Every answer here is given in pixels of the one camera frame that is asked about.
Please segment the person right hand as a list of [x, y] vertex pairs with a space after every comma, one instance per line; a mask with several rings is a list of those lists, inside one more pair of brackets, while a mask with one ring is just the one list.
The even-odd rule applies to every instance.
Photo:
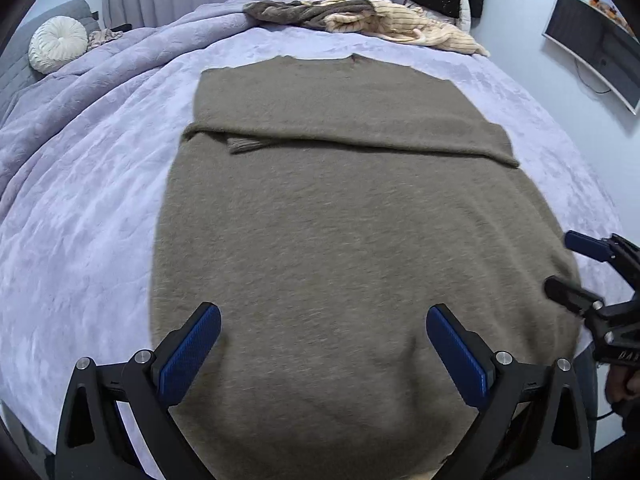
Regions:
[[611, 365], [605, 383], [605, 397], [613, 412], [624, 417], [640, 391], [639, 371], [620, 365]]

